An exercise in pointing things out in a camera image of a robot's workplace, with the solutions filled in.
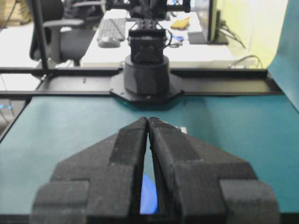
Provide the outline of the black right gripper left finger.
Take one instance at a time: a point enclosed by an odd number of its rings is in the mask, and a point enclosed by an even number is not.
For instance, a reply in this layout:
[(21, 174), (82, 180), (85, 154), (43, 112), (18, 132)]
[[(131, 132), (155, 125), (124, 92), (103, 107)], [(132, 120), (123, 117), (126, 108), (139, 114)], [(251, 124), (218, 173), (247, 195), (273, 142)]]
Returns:
[(117, 133), (56, 164), (35, 196), (32, 224), (107, 222), (140, 211), (148, 121), (141, 117)]

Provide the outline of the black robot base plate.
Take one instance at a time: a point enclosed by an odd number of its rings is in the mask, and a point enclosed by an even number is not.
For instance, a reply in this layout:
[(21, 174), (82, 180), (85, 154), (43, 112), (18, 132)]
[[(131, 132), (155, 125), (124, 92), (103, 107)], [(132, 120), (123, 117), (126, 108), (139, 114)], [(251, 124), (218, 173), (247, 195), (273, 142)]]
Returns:
[(109, 92), (137, 104), (162, 104), (184, 94), (182, 79), (173, 74), (128, 74), (112, 76)]

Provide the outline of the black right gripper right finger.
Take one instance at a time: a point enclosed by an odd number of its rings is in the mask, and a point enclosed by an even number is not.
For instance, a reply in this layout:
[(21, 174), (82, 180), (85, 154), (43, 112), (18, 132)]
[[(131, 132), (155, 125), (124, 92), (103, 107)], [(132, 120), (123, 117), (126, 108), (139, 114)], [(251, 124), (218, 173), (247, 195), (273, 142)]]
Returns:
[(162, 213), (183, 224), (278, 224), (272, 188), (251, 164), (149, 119), (149, 140)]

